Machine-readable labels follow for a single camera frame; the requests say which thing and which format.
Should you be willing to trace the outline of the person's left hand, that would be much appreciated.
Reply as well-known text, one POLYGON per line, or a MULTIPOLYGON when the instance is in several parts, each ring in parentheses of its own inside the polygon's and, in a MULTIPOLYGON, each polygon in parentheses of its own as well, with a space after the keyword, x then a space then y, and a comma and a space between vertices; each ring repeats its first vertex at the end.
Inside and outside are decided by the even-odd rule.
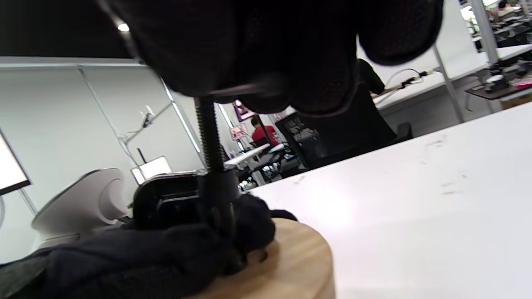
POLYGON ((137 230, 133 220, 1 265, 2 299, 182 299, 247 267, 273 242, 274 219, 297 218, 250 194, 234 202, 233 241, 205 223, 137 230))

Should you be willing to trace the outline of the person's right hand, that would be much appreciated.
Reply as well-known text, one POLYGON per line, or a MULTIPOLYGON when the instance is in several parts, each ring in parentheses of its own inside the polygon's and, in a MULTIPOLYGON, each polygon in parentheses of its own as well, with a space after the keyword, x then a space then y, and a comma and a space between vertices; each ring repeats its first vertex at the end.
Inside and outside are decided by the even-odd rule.
POLYGON ((272 114, 343 112, 360 80, 357 49, 382 66, 436 42, 442 0, 99 0, 129 27, 129 52, 188 97, 272 114))

